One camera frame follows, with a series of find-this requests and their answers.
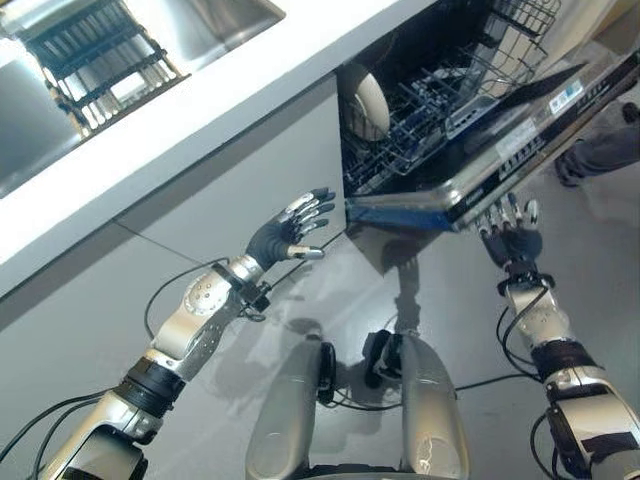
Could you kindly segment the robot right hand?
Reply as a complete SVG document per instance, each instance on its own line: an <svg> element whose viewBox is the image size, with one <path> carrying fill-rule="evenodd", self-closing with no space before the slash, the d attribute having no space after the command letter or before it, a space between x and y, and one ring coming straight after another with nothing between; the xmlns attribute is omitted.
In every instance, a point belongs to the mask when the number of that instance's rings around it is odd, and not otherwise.
<svg viewBox="0 0 640 480"><path fill-rule="evenodd" d="M536 199L522 205L513 192L484 212L476 222L476 228L489 258L497 267L506 269L516 262L535 262L542 251L539 217Z"/></svg>

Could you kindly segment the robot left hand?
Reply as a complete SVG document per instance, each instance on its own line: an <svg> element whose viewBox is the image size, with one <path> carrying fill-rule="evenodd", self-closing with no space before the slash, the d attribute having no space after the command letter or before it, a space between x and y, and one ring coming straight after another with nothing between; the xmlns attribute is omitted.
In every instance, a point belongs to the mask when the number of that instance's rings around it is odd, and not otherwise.
<svg viewBox="0 0 640 480"><path fill-rule="evenodd" d="M293 200L254 233L245 254L253 258L264 272L286 260L322 259L322 248L304 245L302 240L328 225L325 215L335 209L335 196L334 191L323 187Z"/></svg>

